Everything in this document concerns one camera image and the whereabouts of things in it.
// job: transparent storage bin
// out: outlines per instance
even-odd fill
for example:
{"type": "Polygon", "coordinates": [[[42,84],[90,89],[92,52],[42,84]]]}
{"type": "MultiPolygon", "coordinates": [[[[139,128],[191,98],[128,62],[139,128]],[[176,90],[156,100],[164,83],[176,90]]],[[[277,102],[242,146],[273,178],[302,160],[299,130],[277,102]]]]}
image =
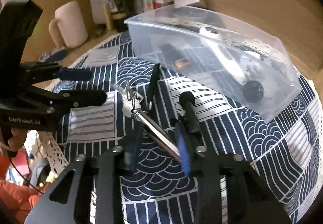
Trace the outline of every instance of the transparent storage bin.
{"type": "Polygon", "coordinates": [[[233,17],[171,5],[125,23],[137,57],[236,100],[266,123],[301,90],[280,39],[233,17]]]}

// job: silver cylinder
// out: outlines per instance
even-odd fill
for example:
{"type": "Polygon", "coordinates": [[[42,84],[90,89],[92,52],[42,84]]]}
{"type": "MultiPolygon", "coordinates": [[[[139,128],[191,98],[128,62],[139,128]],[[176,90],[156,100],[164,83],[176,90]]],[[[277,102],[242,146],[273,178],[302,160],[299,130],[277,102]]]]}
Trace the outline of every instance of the silver cylinder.
{"type": "Polygon", "coordinates": [[[180,153],[167,133],[141,109],[132,111],[132,118],[144,123],[148,127],[147,133],[162,146],[173,158],[180,162],[180,153]]]}

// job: blue and white tablecloth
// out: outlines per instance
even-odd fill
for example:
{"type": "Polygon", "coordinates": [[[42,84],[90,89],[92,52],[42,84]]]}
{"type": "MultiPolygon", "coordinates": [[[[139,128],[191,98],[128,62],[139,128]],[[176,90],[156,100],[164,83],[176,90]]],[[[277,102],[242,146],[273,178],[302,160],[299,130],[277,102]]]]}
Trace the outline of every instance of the blue and white tablecloth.
{"type": "MultiPolygon", "coordinates": [[[[98,107],[76,108],[65,115],[55,140],[72,161],[77,154],[96,156],[118,145],[133,123],[122,113],[122,98],[111,87],[125,81],[146,97],[154,64],[134,57],[130,36],[122,33],[82,57],[77,68],[93,70],[89,82],[60,82],[61,89],[104,90],[108,99],[98,107]]],[[[320,176],[322,108],[317,94],[299,74],[302,92],[272,122],[232,99],[168,69],[154,98],[153,119],[170,135],[171,119],[183,109],[179,95],[196,97],[203,141],[217,153],[242,154],[283,204],[293,223],[307,211],[322,186],[320,176]]],[[[227,221],[225,180],[222,222],[227,221]]],[[[196,207],[197,182],[149,137],[144,137],[137,173],[122,177],[124,219],[130,224],[190,224],[196,207]]]]}

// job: screw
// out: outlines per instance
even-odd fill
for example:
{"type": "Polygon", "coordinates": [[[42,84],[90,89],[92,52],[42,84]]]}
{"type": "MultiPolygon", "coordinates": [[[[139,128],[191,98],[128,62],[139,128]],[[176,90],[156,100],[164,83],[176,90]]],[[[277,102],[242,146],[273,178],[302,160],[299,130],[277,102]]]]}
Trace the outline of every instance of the screw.
{"type": "Polygon", "coordinates": [[[52,114],[52,113],[55,112],[55,108],[49,107],[46,111],[47,111],[48,114],[52,114]]]}
{"type": "Polygon", "coordinates": [[[234,159],[235,161],[243,161],[243,160],[244,160],[244,157],[243,157],[242,155],[235,154],[235,155],[233,156],[233,159],[234,159]]]}
{"type": "Polygon", "coordinates": [[[198,147],[196,148],[196,151],[197,151],[197,152],[199,152],[199,153],[204,153],[204,152],[206,152],[206,151],[207,151],[207,148],[206,148],[206,147],[204,147],[204,146],[198,146],[198,147]]]}
{"type": "Polygon", "coordinates": [[[84,159],[85,159],[85,155],[84,154],[79,154],[75,158],[76,161],[83,161],[84,159]]]}
{"type": "Polygon", "coordinates": [[[112,150],[113,150],[113,152],[119,153],[119,152],[123,151],[123,147],[122,146],[115,146],[112,150]]]}

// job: person's finger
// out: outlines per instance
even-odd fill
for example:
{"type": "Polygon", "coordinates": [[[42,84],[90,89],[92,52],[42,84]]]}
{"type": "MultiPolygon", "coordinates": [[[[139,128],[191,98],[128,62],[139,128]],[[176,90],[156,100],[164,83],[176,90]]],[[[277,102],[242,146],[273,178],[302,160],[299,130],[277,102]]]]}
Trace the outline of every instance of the person's finger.
{"type": "Polygon", "coordinates": [[[13,149],[20,149],[26,141],[27,132],[25,129],[12,128],[12,137],[8,140],[8,145],[13,149]]]}

